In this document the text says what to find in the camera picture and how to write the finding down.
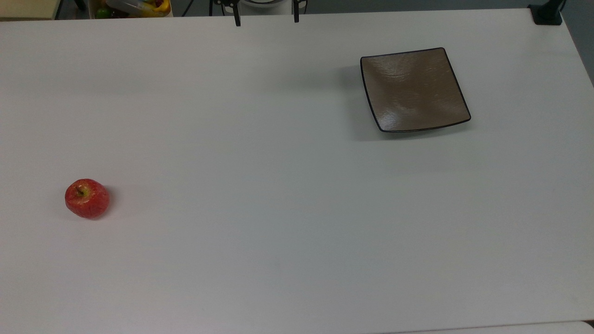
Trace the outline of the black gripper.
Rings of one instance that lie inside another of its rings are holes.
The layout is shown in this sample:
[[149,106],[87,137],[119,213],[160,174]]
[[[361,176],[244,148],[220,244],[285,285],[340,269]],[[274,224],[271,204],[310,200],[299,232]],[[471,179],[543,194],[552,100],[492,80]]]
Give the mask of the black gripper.
[[292,13],[294,22],[299,23],[299,9],[305,8],[308,5],[307,0],[211,0],[213,4],[219,6],[233,7],[233,16],[235,25],[240,27],[240,13],[238,4],[251,6],[254,8],[274,8],[278,6],[285,6],[290,4],[292,6]]

